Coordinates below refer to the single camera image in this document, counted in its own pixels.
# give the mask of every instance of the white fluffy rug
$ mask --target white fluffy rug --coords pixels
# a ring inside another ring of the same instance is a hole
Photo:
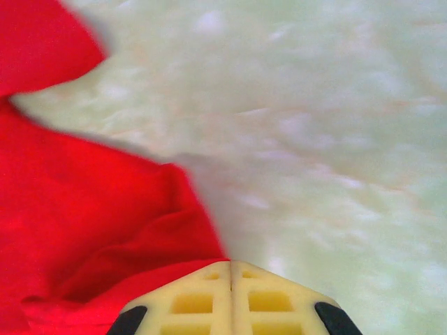
[[[183,165],[234,258],[364,334],[447,334],[447,1],[66,3],[111,57],[29,114]]]

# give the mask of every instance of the red fabric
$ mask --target red fabric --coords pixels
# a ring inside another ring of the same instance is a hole
[[[0,0],[0,332],[104,334],[128,301],[226,260],[178,167],[46,129],[8,96],[104,55],[55,0]]]

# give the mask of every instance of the fabric fold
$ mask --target fabric fold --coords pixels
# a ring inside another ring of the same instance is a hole
[[[8,98],[105,59],[55,0],[0,0],[0,334],[104,334],[130,299],[219,260],[180,167],[48,129]]]

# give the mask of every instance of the yellow plastic object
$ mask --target yellow plastic object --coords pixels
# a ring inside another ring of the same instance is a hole
[[[238,261],[173,281],[131,301],[121,315],[109,335],[360,334],[331,298]]]

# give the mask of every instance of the red garment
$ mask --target red garment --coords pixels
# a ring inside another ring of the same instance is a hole
[[[8,101],[104,56],[55,0],[0,0],[0,332],[105,334],[224,252],[178,167],[46,129]]]

